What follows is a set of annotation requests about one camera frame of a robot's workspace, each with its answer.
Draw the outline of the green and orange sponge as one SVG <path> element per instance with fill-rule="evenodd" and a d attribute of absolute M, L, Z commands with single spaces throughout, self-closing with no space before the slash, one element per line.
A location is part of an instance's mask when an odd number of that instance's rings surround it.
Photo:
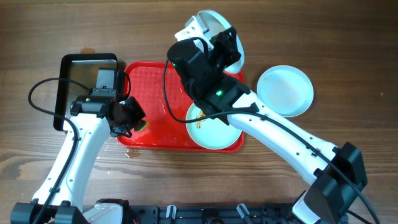
<path fill-rule="evenodd" d="M 149 126 L 149 123 L 142 119 L 142 120 L 138 121 L 137 124 L 134 126 L 134 131 L 136 133 L 143 132 L 148 126 Z"/>

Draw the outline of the white plate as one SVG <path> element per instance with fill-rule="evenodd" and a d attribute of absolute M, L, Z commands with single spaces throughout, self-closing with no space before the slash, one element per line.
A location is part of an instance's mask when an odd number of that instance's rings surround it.
<path fill-rule="evenodd" d="M 209 150 L 226 149 L 237 143 L 243 133 L 239 129 L 226 125 L 218 118 L 203 119 L 187 123 L 185 126 L 193 142 Z"/>
<path fill-rule="evenodd" d="M 204 36 L 208 40 L 210 40 L 216 34 L 231 27 L 231 24 L 228 22 L 228 20 L 214 10 L 207 9 L 207 10 L 198 11 L 197 15 L 200 16 L 201 20 L 204 23 L 206 23 L 207 26 L 209 27 L 209 31 L 204 33 Z M 238 35 L 236 36 L 236 41 L 237 41 L 238 52 L 241 54 L 241 58 L 234 64 L 225 68 L 225 71 L 228 73 L 240 72 L 244 64 L 245 60 L 244 50 Z"/>
<path fill-rule="evenodd" d="M 290 65 L 267 69 L 258 79 L 256 93 L 268 108 L 283 117 L 295 117 L 312 105 L 315 90 L 309 77 Z"/>

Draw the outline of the white plate top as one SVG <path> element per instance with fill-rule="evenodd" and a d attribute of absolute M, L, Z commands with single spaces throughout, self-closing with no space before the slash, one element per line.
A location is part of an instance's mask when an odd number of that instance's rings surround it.
<path fill-rule="evenodd" d="M 231 24 L 228 22 L 228 20 L 214 10 L 207 9 L 207 10 L 198 11 L 197 15 L 200 16 L 201 20 L 204 23 L 206 23 L 207 26 L 209 27 L 209 31 L 204 33 L 204 36 L 208 40 L 210 40 L 216 34 L 231 27 Z M 236 41 L 237 41 L 238 52 L 241 54 L 241 58 L 234 64 L 225 68 L 225 71 L 228 73 L 240 72 L 244 64 L 245 60 L 244 50 L 238 35 L 236 36 Z"/>

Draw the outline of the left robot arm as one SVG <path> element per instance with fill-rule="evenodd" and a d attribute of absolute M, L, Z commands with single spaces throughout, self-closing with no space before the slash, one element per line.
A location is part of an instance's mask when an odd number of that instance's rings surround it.
<path fill-rule="evenodd" d="M 139 223 L 127 200 L 103 198 L 83 210 L 83 198 L 99 150 L 109 137 L 131 137 L 146 126 L 145 113 L 126 90 L 124 71 L 102 68 L 96 85 L 72 103 L 67 136 L 46 180 L 29 203 L 18 202 L 11 223 Z"/>

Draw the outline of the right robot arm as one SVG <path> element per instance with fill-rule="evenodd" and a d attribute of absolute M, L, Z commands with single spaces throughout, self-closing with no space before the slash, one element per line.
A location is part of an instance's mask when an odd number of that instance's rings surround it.
<path fill-rule="evenodd" d="M 302 223 L 339 223 L 368 178 L 361 151 L 338 147 L 309 134 L 268 108 L 230 67 L 243 53 L 236 29 L 210 11 L 192 16 L 176 33 L 167 63 L 206 118 L 220 119 L 262 142 L 309 184 L 292 208 Z"/>

